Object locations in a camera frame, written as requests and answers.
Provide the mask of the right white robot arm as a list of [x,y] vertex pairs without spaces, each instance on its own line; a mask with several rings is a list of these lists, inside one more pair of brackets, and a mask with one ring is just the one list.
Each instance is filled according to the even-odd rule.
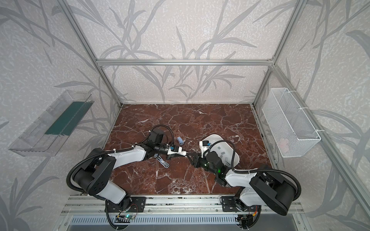
[[216,152],[202,157],[191,153],[187,157],[192,166],[201,167],[215,175],[215,182],[223,187],[239,187],[234,196],[238,210],[268,206],[275,213],[287,215],[292,202],[299,198],[301,185],[292,174],[263,165],[251,170],[237,170],[223,164]]

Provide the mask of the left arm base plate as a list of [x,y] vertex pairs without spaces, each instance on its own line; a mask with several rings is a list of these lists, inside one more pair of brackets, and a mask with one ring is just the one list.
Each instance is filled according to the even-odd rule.
[[125,197],[120,203],[114,204],[111,201],[106,203],[105,212],[118,213],[118,212],[132,212],[142,213],[145,208],[146,197],[144,196],[131,196]]

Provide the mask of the blue stapler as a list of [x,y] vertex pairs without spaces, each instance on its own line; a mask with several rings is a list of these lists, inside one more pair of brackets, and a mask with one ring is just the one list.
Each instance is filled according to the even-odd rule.
[[185,157],[187,152],[184,151],[181,146],[172,145],[169,147],[167,155],[180,155]]
[[165,168],[169,168],[170,164],[167,163],[159,154],[155,154],[154,158]]
[[184,145],[184,140],[181,137],[177,137],[177,140],[180,145]]

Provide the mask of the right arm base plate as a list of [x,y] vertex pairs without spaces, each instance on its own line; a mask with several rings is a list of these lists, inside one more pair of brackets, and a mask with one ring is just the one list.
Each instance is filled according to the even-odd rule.
[[236,196],[221,196],[220,203],[223,212],[244,212],[247,206]]

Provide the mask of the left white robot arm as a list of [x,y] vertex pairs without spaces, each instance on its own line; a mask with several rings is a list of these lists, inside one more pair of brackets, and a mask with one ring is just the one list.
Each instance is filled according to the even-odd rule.
[[101,200],[121,204],[128,198],[128,194],[112,182],[112,173],[117,168],[147,160],[155,154],[185,157],[187,152],[180,146],[169,144],[139,144],[110,151],[97,148],[69,171],[66,177],[67,186]]

